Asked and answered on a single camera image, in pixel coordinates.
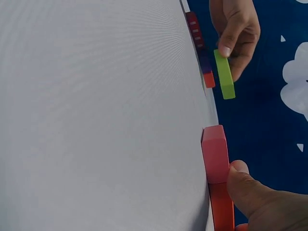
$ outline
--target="finger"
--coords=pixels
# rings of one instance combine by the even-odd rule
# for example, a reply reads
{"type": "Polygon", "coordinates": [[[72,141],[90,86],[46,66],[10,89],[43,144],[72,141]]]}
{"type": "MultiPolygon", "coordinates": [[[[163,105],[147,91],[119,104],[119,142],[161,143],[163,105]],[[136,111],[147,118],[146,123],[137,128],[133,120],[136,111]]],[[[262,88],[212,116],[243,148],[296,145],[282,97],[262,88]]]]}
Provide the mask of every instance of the finger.
{"type": "Polygon", "coordinates": [[[231,17],[220,37],[218,50],[223,57],[228,58],[231,55],[239,35],[246,27],[246,23],[239,22],[241,21],[237,16],[231,17]]]}
{"type": "Polygon", "coordinates": [[[255,52],[256,45],[256,42],[243,43],[240,50],[237,51],[237,56],[231,58],[230,69],[233,81],[237,81],[239,79],[247,65],[250,63],[255,52]]]}
{"type": "Polygon", "coordinates": [[[265,205],[268,193],[273,191],[253,179],[247,165],[239,160],[231,163],[227,189],[236,207],[248,219],[265,205]]]}
{"type": "Polygon", "coordinates": [[[235,231],[248,231],[248,224],[242,224],[236,226],[235,231]]]}

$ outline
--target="cloud pattern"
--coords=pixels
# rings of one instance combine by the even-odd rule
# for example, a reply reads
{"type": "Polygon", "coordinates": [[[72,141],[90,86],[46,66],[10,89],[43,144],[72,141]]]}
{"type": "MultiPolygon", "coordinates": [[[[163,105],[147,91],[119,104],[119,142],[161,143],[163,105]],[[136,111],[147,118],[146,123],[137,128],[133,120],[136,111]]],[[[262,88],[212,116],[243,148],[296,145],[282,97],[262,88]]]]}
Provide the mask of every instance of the cloud pattern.
{"type": "Polygon", "coordinates": [[[295,59],[285,64],[282,74],[287,83],[280,93],[282,101],[308,121],[308,42],[298,46],[295,59]]]}

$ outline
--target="blue background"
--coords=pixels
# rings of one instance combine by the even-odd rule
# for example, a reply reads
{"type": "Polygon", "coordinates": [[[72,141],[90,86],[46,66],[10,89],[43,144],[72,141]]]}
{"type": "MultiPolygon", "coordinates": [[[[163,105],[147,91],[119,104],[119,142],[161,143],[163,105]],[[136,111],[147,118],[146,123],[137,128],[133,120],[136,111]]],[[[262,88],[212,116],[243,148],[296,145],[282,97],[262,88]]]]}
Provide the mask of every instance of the blue background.
{"type": "MultiPolygon", "coordinates": [[[[198,17],[206,46],[215,49],[218,37],[208,0],[188,3],[198,17]]],[[[261,25],[260,41],[251,63],[235,83],[236,99],[223,100],[219,85],[213,89],[219,123],[225,128],[230,161],[244,160],[251,175],[271,188],[308,194],[308,122],[280,98],[286,84],[283,66],[294,59],[297,47],[308,41],[308,4],[295,0],[254,3],[261,25]],[[281,35],[286,42],[281,42],[281,35]],[[303,153],[297,143],[304,144],[303,153]]],[[[247,219],[236,210],[235,222],[247,219]]]]}

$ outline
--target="wooden block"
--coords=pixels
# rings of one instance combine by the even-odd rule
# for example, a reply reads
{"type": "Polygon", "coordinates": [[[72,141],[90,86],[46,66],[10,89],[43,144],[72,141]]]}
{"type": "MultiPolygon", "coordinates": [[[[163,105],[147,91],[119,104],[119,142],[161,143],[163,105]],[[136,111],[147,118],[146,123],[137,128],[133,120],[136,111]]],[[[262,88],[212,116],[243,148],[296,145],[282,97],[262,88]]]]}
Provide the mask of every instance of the wooden block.
{"type": "Polygon", "coordinates": [[[215,87],[215,80],[214,80],[214,76],[213,76],[212,71],[209,72],[209,73],[203,74],[203,78],[204,78],[205,86],[207,88],[214,88],[215,87]]]}
{"type": "Polygon", "coordinates": [[[204,49],[205,43],[202,37],[201,29],[196,14],[194,12],[187,12],[186,19],[196,49],[197,50],[204,49]]]}
{"type": "Polygon", "coordinates": [[[222,125],[207,127],[203,130],[202,152],[207,182],[209,184],[226,182],[230,166],[227,141],[222,125]]]}
{"type": "Polygon", "coordinates": [[[227,184],[209,184],[215,231],[234,231],[234,206],[227,184]]]}
{"type": "Polygon", "coordinates": [[[212,66],[206,50],[201,50],[198,52],[198,59],[201,66],[202,74],[212,72],[212,66]]]}
{"type": "Polygon", "coordinates": [[[228,59],[222,57],[218,50],[214,50],[214,56],[217,64],[222,96],[225,100],[234,99],[235,98],[234,83],[228,59]]]}

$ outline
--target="fingernail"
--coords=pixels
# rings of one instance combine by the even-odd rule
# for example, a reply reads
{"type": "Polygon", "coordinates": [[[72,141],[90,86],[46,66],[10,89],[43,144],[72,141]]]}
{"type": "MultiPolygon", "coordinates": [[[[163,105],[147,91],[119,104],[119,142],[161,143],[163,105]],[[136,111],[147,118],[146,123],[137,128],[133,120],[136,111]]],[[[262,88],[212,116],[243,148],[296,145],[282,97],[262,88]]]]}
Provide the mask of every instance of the fingernail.
{"type": "Polygon", "coordinates": [[[230,49],[229,47],[222,46],[222,47],[221,47],[221,54],[222,54],[224,57],[229,57],[230,54],[231,54],[231,49],[230,49]]]}
{"type": "Polygon", "coordinates": [[[232,170],[237,171],[237,172],[244,172],[244,173],[249,174],[248,166],[247,166],[247,164],[246,164],[244,161],[242,161],[242,160],[233,161],[233,162],[230,164],[230,168],[231,168],[232,170]]]}

